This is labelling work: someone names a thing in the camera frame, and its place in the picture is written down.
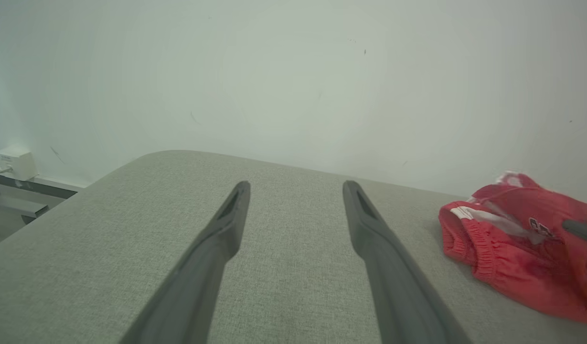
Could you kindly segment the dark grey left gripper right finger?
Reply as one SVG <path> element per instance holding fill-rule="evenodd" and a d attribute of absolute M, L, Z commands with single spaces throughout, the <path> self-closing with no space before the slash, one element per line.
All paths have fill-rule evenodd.
<path fill-rule="evenodd" d="M 354 251 L 363 259 L 384 344 L 469 344 L 408 250 L 354 181 L 343 184 Z"/>

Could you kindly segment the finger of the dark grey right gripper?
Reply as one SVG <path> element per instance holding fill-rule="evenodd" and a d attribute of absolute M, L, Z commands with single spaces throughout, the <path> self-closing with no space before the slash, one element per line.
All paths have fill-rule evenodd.
<path fill-rule="evenodd" d="M 587 241 L 587 224 L 575 220 L 565 220 L 562 222 L 562 228 L 576 237 Z"/>

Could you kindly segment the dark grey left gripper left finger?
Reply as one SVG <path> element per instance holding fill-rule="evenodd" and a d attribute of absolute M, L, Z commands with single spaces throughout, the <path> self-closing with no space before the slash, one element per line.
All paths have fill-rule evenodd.
<path fill-rule="evenodd" d="M 205 344 L 226 263 L 241 246 L 250 183 L 232 189 L 121 338 L 123 344 Z"/>

